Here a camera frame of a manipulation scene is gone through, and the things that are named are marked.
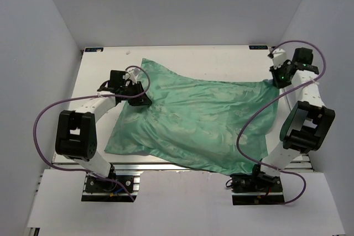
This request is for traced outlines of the light blue pillowcase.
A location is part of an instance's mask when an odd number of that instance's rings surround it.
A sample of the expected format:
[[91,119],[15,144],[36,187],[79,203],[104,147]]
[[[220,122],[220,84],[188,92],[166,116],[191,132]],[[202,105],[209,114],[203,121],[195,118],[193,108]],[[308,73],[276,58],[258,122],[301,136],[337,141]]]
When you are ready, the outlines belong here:
[[143,59],[138,79],[150,87],[150,107],[125,104],[105,152],[149,154],[224,175],[252,171],[267,156],[266,134],[279,90],[271,82],[222,82],[178,75]]

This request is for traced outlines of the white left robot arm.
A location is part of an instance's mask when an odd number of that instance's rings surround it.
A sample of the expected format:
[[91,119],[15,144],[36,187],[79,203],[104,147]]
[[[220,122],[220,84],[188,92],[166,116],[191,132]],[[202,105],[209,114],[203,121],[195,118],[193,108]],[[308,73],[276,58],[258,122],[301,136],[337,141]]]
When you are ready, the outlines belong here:
[[97,89],[97,95],[81,107],[59,114],[55,152],[82,166],[89,174],[98,177],[98,185],[104,191],[112,191],[117,184],[113,165],[97,151],[96,123],[122,101],[133,107],[149,107],[152,100],[147,96],[150,87],[138,81],[139,73],[146,71],[129,66],[124,71],[112,70],[110,79]]

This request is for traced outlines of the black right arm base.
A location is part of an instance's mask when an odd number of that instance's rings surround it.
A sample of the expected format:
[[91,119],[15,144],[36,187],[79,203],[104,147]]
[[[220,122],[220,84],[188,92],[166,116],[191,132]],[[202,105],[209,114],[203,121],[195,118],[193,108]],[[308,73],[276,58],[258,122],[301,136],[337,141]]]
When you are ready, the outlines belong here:
[[232,174],[225,183],[232,191],[234,206],[260,206],[284,204],[283,186],[279,176],[261,172],[260,165],[254,165],[251,174]]

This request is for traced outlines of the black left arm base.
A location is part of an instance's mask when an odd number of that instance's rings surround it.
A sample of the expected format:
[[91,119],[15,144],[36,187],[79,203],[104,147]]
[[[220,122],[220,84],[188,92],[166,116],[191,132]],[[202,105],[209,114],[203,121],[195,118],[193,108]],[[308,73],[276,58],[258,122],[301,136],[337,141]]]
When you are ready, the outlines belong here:
[[[139,191],[140,175],[138,171],[117,171],[116,180],[119,181],[135,200]],[[81,195],[82,202],[128,202],[133,200],[122,188],[113,182],[103,181],[91,175],[85,176]]]

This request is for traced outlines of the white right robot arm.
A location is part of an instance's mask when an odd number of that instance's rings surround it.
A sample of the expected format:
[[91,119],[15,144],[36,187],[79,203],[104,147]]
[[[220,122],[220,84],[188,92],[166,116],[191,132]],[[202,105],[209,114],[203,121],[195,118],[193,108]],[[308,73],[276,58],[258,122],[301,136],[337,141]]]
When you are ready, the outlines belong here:
[[292,60],[283,49],[273,50],[269,57],[273,60],[269,69],[273,85],[287,91],[293,89],[295,103],[282,125],[278,145],[262,160],[261,171],[249,178],[256,191],[268,187],[269,176],[279,176],[296,157],[317,151],[335,119],[335,111],[327,108],[320,96],[320,73],[312,65],[311,49],[295,49]]

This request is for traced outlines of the blue sticker left corner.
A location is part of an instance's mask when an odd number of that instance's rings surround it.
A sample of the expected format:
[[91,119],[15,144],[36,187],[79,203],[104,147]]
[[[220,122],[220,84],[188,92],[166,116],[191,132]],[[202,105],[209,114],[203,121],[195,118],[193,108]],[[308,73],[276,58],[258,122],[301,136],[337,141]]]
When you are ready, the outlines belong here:
[[85,53],[100,53],[100,52],[103,52],[103,47],[85,48],[84,52]]

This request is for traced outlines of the blue sticker corner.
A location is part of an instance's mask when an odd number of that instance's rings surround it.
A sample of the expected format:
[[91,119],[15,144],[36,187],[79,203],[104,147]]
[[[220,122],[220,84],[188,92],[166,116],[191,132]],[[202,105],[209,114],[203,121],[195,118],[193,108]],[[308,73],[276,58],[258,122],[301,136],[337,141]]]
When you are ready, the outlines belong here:
[[267,45],[249,45],[250,50],[268,50]]
[[103,47],[85,48],[84,52],[85,53],[100,53],[100,52],[103,52]]

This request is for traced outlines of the blue sticker right corner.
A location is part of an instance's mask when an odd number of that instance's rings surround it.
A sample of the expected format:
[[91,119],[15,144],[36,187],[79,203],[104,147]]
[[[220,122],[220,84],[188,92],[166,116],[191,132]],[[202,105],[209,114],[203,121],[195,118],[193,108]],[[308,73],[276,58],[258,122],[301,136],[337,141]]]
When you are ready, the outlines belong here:
[[268,50],[267,45],[249,45],[250,50]]

